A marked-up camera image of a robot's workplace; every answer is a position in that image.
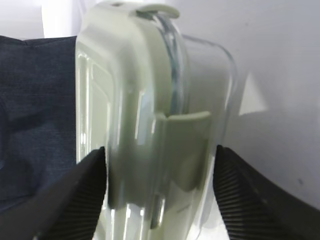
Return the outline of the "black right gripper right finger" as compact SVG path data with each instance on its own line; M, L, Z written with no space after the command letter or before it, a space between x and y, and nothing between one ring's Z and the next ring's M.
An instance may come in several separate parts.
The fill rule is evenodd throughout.
M231 240L318 240L320 211L271 182L233 150L216 148L212 188Z

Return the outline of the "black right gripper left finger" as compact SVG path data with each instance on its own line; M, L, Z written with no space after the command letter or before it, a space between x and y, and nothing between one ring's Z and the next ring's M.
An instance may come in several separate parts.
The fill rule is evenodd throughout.
M93 150L69 173L0 215L2 240L91 240L106 193L105 149Z

